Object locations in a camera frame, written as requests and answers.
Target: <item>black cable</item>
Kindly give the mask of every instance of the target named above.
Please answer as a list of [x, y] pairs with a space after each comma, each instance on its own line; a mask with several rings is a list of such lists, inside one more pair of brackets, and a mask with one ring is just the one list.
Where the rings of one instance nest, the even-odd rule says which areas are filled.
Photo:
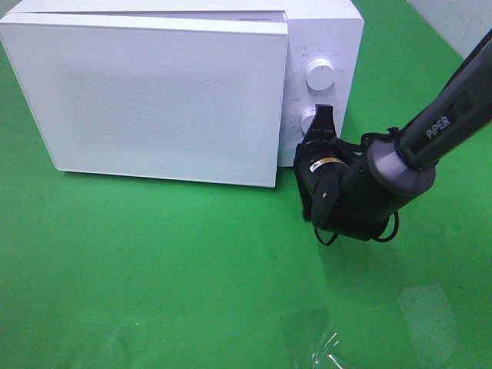
[[314, 227], [314, 234], [316, 235], [316, 238], [318, 241], [320, 241], [322, 244], [324, 244], [325, 246], [331, 246], [331, 244], [333, 244], [335, 242], [335, 240], [337, 239], [338, 237], [338, 234], [336, 233], [333, 233], [333, 235], [331, 236], [330, 240], [328, 241], [323, 241], [321, 239], [321, 236], [320, 234], [318, 233], [317, 231], [317, 227]]
[[394, 238], [394, 236], [397, 235], [399, 227], [400, 227], [400, 217], [398, 216], [398, 212], [395, 212], [394, 213], [394, 226], [393, 226], [393, 231], [391, 232], [391, 234], [389, 236], [387, 236], [386, 238], [376, 237], [376, 238], [373, 238], [373, 240], [375, 240], [377, 242], [391, 241]]

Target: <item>microwave oven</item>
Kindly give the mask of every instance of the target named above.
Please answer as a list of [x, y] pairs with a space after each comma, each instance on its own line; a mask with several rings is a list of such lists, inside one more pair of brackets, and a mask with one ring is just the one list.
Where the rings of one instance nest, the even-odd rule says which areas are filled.
[[54, 166], [274, 187], [315, 104], [341, 133], [350, 0], [23, 0], [0, 36]]

